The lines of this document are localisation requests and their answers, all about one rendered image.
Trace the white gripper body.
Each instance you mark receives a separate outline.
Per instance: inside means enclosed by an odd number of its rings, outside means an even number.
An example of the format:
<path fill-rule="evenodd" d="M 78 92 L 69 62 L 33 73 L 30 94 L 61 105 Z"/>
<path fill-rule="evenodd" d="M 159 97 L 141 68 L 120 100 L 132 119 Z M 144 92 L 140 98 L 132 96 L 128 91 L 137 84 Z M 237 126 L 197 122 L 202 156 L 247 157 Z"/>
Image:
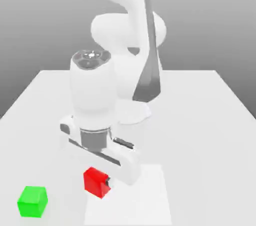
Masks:
<path fill-rule="evenodd" d="M 107 147 L 90 152 L 68 137 L 59 138 L 59 146 L 86 168 L 93 167 L 110 178 L 133 185 L 141 175 L 140 153 L 132 143 L 120 138 L 107 138 Z"/>

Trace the small red cube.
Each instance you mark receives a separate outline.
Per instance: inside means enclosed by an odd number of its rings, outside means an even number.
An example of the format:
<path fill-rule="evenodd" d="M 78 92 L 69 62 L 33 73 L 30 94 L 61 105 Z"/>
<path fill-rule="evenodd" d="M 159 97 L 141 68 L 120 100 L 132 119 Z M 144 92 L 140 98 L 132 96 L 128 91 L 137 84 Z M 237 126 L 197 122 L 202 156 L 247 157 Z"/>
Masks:
<path fill-rule="evenodd" d="M 102 199 L 111 190 L 110 179 L 104 172 L 90 167 L 83 173 L 84 189 Z"/>

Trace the small green cube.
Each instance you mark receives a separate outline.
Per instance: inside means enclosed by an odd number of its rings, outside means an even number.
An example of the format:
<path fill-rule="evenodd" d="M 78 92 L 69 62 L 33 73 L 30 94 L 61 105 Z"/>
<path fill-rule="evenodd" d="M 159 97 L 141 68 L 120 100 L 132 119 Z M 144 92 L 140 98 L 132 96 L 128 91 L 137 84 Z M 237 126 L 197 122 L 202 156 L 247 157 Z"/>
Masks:
<path fill-rule="evenodd" d="M 44 186 L 25 186 L 17 200 L 21 217 L 41 218 L 47 204 L 48 195 Z"/>

